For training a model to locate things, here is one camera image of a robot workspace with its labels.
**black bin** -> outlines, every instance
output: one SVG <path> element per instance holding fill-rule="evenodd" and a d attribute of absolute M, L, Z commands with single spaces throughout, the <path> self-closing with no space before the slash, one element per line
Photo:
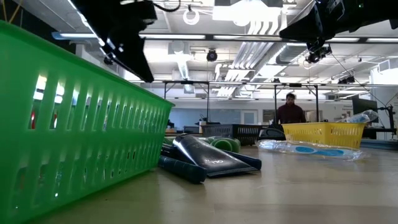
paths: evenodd
<path fill-rule="evenodd" d="M 221 136 L 235 138 L 241 141 L 242 146 L 252 146 L 259 139 L 261 125 L 247 124 L 212 124 L 203 125 L 203 136 Z"/>

